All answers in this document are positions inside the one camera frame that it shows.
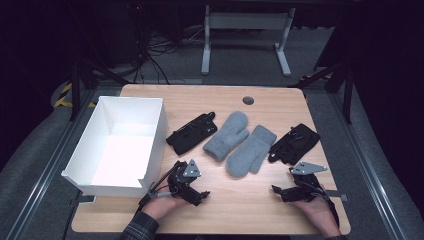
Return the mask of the grey metal desk frame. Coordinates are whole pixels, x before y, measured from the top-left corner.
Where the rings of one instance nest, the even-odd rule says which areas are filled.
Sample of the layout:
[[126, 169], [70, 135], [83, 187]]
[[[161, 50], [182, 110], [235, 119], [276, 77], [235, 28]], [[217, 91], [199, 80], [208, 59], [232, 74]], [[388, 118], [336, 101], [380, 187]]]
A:
[[284, 76], [290, 76], [291, 70], [285, 56], [285, 45], [294, 20], [296, 9], [290, 8], [284, 13], [232, 13], [214, 12], [211, 6], [205, 7], [204, 17], [204, 48], [201, 74], [208, 75], [210, 71], [212, 29], [246, 29], [246, 30], [280, 30], [281, 40], [274, 44], [274, 49]]

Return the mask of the black glove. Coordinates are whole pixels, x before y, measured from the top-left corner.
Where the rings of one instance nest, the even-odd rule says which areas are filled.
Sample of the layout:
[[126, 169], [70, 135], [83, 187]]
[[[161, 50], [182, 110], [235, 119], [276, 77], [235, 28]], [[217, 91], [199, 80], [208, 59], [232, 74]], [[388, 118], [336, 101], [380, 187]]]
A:
[[214, 112], [201, 114], [174, 131], [166, 142], [178, 156], [185, 154], [218, 130], [214, 118]]
[[300, 123], [279, 139], [269, 150], [268, 161], [278, 160], [284, 164], [296, 165], [320, 140], [320, 135]]

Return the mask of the black metal stand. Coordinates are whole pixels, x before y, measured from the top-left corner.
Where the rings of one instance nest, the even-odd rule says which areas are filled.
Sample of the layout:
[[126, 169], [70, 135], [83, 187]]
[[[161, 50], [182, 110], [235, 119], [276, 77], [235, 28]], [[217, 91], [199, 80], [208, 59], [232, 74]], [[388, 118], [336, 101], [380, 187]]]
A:
[[328, 76], [329, 80], [325, 86], [327, 93], [335, 94], [344, 86], [342, 114], [345, 121], [351, 123], [351, 103], [353, 94], [353, 71], [349, 64], [339, 63], [334, 66], [327, 67], [312, 76], [304, 76], [298, 83], [288, 85], [288, 88], [303, 89], [306, 86], [323, 79]]
[[80, 83], [83, 83], [84, 86], [89, 90], [94, 90], [97, 85], [97, 77], [94, 76], [93, 71], [96, 70], [101, 74], [105, 75], [107, 79], [111, 79], [114, 82], [124, 86], [128, 84], [128, 81], [124, 78], [118, 76], [112, 71], [108, 70], [105, 67], [100, 66], [99, 64], [94, 63], [91, 60], [86, 58], [78, 58], [74, 61], [72, 67], [72, 76], [71, 76], [71, 90], [72, 90], [72, 113], [70, 120], [73, 121], [77, 118], [82, 103], [81, 103], [81, 94], [80, 94]]

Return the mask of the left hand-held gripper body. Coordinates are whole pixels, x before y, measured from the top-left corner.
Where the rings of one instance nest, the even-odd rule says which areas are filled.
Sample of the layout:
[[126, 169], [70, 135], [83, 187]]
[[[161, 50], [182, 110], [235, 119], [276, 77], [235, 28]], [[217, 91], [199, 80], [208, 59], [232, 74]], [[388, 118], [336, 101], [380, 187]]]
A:
[[171, 194], [182, 198], [188, 203], [194, 198], [201, 198], [200, 193], [190, 186], [200, 176], [201, 172], [193, 159], [189, 162], [177, 161], [171, 169], [167, 180]]

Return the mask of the grey fleece mitten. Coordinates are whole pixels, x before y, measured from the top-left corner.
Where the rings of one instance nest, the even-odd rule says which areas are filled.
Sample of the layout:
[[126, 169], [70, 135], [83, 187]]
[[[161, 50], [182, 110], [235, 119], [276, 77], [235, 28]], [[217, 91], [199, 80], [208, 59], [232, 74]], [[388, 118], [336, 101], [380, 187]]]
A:
[[228, 157], [226, 168], [234, 178], [243, 178], [248, 173], [257, 174], [277, 136], [262, 125], [253, 132]]
[[243, 112], [231, 113], [218, 132], [203, 146], [203, 150], [215, 161], [223, 161], [249, 136], [247, 124], [248, 118]]

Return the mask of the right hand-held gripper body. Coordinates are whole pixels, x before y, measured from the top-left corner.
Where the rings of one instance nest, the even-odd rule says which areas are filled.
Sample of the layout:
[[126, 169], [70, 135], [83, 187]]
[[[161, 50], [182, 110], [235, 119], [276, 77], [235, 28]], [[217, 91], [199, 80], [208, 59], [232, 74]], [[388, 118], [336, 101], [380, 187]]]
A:
[[310, 202], [317, 196], [326, 195], [315, 176], [318, 172], [326, 171], [327, 168], [325, 166], [300, 161], [294, 167], [290, 168], [294, 168], [294, 174], [292, 176], [295, 187], [283, 190], [287, 202]]

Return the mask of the white box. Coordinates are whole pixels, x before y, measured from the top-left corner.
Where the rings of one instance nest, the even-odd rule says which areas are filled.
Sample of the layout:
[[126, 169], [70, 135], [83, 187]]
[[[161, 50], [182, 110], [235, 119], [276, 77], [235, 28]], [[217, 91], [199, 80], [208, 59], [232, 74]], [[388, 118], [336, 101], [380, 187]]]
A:
[[161, 98], [101, 96], [61, 176], [86, 195], [142, 197], [160, 175], [167, 131]]

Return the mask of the person's left hand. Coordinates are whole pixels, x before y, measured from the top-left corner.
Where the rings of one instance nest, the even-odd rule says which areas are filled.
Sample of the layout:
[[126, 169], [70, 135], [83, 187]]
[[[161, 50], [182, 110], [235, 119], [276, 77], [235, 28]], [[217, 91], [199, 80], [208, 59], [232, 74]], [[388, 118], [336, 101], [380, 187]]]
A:
[[172, 196], [155, 198], [150, 200], [142, 209], [142, 212], [149, 215], [155, 220], [159, 220], [177, 209], [180, 206], [186, 204], [186, 201], [180, 198], [174, 198]]

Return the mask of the yellow black hazard tape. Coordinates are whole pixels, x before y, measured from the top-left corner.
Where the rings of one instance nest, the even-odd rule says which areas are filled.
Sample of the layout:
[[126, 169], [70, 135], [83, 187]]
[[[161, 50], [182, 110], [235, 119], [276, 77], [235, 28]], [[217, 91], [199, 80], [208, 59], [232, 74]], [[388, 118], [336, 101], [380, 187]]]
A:
[[58, 93], [52, 96], [53, 107], [72, 107], [72, 87], [71, 82], [66, 82], [58, 88]]

